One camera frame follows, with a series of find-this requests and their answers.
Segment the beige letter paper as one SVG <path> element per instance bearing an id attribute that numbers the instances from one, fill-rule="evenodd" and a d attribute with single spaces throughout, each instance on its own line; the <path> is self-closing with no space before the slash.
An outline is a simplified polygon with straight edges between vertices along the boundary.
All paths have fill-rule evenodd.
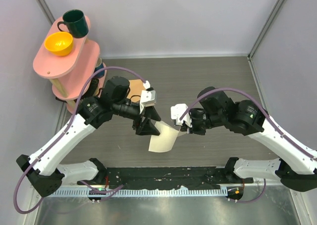
<path id="1" fill-rule="evenodd" d="M 165 153 L 173 148 L 176 139 L 180 136 L 186 135 L 187 132 L 181 132 L 166 124 L 163 121 L 155 123 L 156 129 L 160 132 L 159 136 L 152 135 L 149 143 L 149 152 Z"/>

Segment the orange paper envelope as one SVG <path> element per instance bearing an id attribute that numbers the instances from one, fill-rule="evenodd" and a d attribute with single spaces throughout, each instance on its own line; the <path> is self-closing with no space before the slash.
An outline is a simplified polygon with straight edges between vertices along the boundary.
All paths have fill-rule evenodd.
<path id="1" fill-rule="evenodd" d="M 145 90 L 145 87 L 143 85 L 143 81 L 140 79 L 136 80 L 129 80 L 130 82 L 130 92 L 127 96 L 128 99 L 130 99 L 134 103 L 138 103 L 141 98 L 141 93 L 143 90 Z"/>

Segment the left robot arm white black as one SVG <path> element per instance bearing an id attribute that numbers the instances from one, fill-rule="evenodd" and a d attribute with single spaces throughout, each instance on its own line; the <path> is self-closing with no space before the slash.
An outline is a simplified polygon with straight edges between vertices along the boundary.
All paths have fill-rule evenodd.
<path id="1" fill-rule="evenodd" d="M 113 115 L 131 119 L 137 135 L 159 136 L 152 121 L 161 117 L 154 108 L 156 92 L 142 90 L 137 103 L 128 98 L 130 82 L 115 76 L 108 80 L 99 96 L 84 98 L 74 116 L 45 146 L 30 156 L 21 155 L 16 162 L 41 197 L 47 197 L 62 185 L 87 183 L 100 185 L 107 177 L 106 167 L 96 158 L 83 163 L 62 165 L 61 161 L 85 137 L 93 133 Z"/>

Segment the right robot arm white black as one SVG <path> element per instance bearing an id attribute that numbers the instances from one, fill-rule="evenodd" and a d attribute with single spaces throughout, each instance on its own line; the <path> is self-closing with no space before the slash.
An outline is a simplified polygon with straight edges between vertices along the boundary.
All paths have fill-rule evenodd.
<path id="1" fill-rule="evenodd" d="M 316 151 L 278 125 L 251 96 L 233 88 L 207 87 L 196 102 L 202 107 L 171 107 L 171 119 L 181 131 L 205 135 L 206 130 L 223 126 L 260 142 L 278 156 L 268 161 L 231 157 L 223 169 L 226 181 L 234 183 L 254 177 L 277 180 L 299 192 L 317 187 Z"/>

